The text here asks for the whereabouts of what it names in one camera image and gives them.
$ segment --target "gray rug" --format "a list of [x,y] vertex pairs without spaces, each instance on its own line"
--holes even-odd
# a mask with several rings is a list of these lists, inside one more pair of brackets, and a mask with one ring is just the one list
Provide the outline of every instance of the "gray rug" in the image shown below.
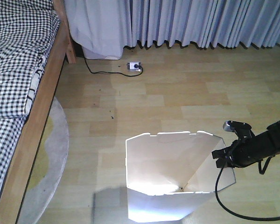
[[68,150],[68,124],[61,105],[54,98],[18,224],[35,224],[41,217],[61,179]]

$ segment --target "power strip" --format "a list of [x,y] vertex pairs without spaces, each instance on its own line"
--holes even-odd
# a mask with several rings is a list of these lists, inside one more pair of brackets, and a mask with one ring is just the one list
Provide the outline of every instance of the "power strip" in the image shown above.
[[129,62],[127,65],[128,71],[141,71],[141,62]]

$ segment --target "checkered bedsheet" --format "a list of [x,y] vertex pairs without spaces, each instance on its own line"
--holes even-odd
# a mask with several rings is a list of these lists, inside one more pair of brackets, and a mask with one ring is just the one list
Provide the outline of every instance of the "checkered bedsheet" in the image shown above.
[[0,0],[0,191],[58,26],[52,0]]
[[0,118],[29,114],[31,80],[48,55],[59,24],[53,10],[19,2],[23,1],[0,0]]

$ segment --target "curtain fold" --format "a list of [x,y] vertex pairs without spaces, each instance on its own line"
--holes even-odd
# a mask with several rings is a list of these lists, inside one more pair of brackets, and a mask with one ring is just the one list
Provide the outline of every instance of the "curtain fold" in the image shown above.
[[280,0],[65,0],[73,39],[89,59],[120,59],[125,46],[273,47]]

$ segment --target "black power cord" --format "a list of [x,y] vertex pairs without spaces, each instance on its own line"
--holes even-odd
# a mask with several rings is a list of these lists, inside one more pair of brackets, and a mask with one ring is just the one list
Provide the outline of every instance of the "black power cord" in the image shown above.
[[84,57],[84,61],[85,61],[85,64],[89,70],[89,72],[91,74],[120,74],[120,75],[123,75],[123,76],[126,76],[126,77],[136,77],[136,76],[139,76],[143,73],[143,67],[141,65],[135,65],[135,68],[139,68],[141,70],[141,72],[139,74],[136,74],[136,75],[127,75],[127,74],[124,74],[122,72],[113,72],[113,71],[96,71],[96,72],[93,72],[91,71],[90,67],[88,66],[88,63],[86,61],[86,58]]
[[230,214],[239,217],[239,218],[243,218],[243,219],[247,219],[247,220],[252,220],[252,221],[264,221],[264,222],[268,222],[268,221],[279,221],[280,220],[280,216],[278,217],[250,217],[250,216],[243,216],[240,215],[234,211],[231,211],[230,209],[228,209],[225,205],[223,205],[223,203],[220,201],[219,196],[218,196],[218,183],[219,183],[219,179],[221,177],[221,174],[223,172],[225,166],[223,166],[220,170],[220,173],[218,175],[217,181],[216,181],[216,185],[215,185],[215,194],[216,194],[216,199],[218,201],[218,203],[220,204],[220,206],[227,212],[229,212]]

